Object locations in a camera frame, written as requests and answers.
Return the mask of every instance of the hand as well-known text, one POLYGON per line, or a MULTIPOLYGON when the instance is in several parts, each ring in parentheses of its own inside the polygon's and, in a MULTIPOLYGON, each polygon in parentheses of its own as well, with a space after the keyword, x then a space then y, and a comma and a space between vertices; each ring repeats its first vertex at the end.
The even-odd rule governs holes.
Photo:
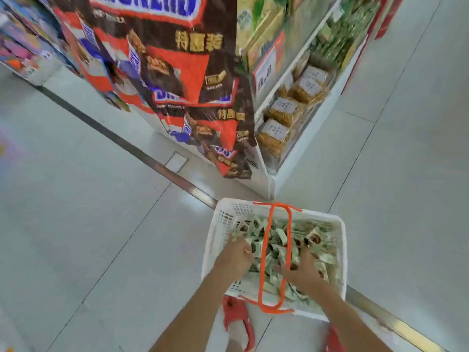
POLYGON ((218 255, 213 266, 223 278, 229 280, 229 284, 236 280, 242 280, 254 261, 251 246, 244 239, 238 237, 233 240, 230 236, 225 248, 218 255))
POLYGON ((316 259, 309 253, 305 245, 301 246, 300 266, 297 270, 289 270, 282 265, 281 273, 291 284, 316 300, 327 282, 320 276, 316 268, 316 259))

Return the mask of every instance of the shopping basket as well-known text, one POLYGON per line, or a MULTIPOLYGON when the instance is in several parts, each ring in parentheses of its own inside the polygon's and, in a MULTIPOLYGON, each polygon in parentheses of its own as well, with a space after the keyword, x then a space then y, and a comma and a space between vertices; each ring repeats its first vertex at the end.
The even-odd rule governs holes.
MULTIPOLYGON (((215 208, 212 223, 205 243, 205 254, 202 263, 202 279, 212 269, 217 256, 222 251, 228 240, 229 233, 249 220, 252 216, 269 217, 274 219, 288 220, 319 220, 332 224, 332 239, 337 248, 338 264, 335 268, 331 284, 345 300, 347 288, 347 240, 345 235, 345 224, 341 218, 327 213, 319 213, 309 210, 300 210, 285 204, 264 204, 254 201, 245 201, 224 198, 220 200, 215 208)), ((227 295, 243 298, 256 305, 261 310, 274 314, 291 312, 293 314, 306 316, 312 319, 328 321, 319 306, 310 306, 301 301, 284 300, 283 297, 271 294, 267 291, 259 293, 261 281, 255 275, 245 275, 242 281, 234 282, 227 295)))

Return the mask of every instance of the orange basket handle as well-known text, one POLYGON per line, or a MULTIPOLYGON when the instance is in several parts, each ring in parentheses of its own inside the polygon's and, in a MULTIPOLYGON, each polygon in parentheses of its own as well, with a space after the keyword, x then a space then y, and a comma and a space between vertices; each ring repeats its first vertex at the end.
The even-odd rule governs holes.
POLYGON ((285 313, 292 313, 293 309, 287 309, 287 310, 280 310, 280 307, 283 305, 283 301, 285 299, 285 284, 287 280, 285 278, 282 279, 282 285, 280 286, 280 301, 275 305, 275 306, 269 306, 269 305, 264 305, 262 302, 262 292, 264 291, 264 282, 266 280, 266 253, 267 253, 267 245, 269 244, 269 235, 270 235, 270 228, 272 226, 272 218, 273 218, 273 210, 276 207, 283 207, 286 212, 288 213, 288 224, 287 224, 287 261, 286 261, 286 266, 287 269, 290 269, 290 262, 291 262, 291 250, 292 250, 292 231, 291 231, 291 225, 292 225, 292 211, 302 211, 300 209, 297 209, 295 207, 291 207, 287 204, 282 204, 279 202, 275 202, 274 204, 268 204, 268 203, 258 203, 254 202, 255 205, 270 205, 270 212, 269 212, 269 220, 267 222, 267 227, 266 231, 264 233, 264 241, 262 242, 262 255, 261 255, 261 278, 260 278, 260 286, 259 286, 259 295, 257 297, 258 301, 254 301, 251 299, 248 299, 244 296, 241 296, 243 299, 246 301, 249 301, 252 304, 255 304, 259 306, 259 308, 267 313, 267 314, 285 314, 285 313))

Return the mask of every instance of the white plastic basket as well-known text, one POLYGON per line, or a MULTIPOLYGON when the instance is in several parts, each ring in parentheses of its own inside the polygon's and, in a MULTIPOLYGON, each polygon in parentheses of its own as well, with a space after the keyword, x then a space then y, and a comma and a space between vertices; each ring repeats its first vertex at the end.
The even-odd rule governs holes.
MULTIPOLYGON (((224 198, 218 202, 210 224, 207 242, 205 243, 202 279, 212 269, 217 256, 225 246, 229 233, 252 215, 268 217, 270 209, 270 205, 256 205, 253 201, 224 198)), ((285 209, 276 207, 273 218, 288 219, 288 213, 285 209)), ((337 247, 338 269, 332 274, 330 280, 335 290, 340 292, 342 299, 345 300, 347 289, 347 240, 344 222, 338 216, 309 210, 292 210, 292 220, 321 220, 332 224, 332 239, 337 247)), ((255 275, 245 275, 242 281, 234 282, 226 294, 234 297, 244 296, 258 302, 260 282, 258 278, 254 277, 255 275)), ((274 306, 280 298, 277 295, 263 291, 262 300, 265 305, 274 306)), ((281 310, 287 309, 293 309, 293 314, 328 321, 319 307, 314 308, 301 302, 285 300, 281 310)))

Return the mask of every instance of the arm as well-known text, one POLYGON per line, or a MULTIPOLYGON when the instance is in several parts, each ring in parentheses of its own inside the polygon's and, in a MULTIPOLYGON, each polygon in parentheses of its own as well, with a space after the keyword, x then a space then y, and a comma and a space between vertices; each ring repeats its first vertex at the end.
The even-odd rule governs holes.
POLYGON ((244 238, 230 240, 212 271, 149 352, 204 352, 223 295, 232 282, 243 278, 252 260, 244 238))
POLYGON ((381 341, 331 285, 323 280, 317 269, 314 257, 307 249, 302 249, 300 267, 296 271, 282 267, 283 276, 299 290, 308 294, 323 309, 335 327, 339 340, 348 352, 392 352, 381 341))

